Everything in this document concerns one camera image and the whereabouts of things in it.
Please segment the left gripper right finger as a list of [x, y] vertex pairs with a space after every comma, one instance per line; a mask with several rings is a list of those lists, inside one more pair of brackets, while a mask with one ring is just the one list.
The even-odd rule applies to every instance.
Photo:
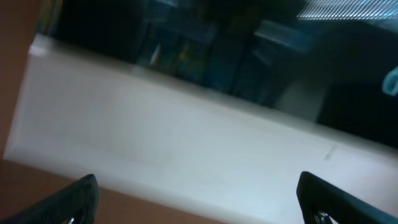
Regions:
[[397, 218], [303, 171], [296, 194], [305, 224], [397, 224]]

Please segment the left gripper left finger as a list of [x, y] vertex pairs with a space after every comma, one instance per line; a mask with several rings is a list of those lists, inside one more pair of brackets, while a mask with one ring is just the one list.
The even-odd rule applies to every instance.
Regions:
[[88, 174], [1, 224], [93, 224], [100, 198], [94, 174]]

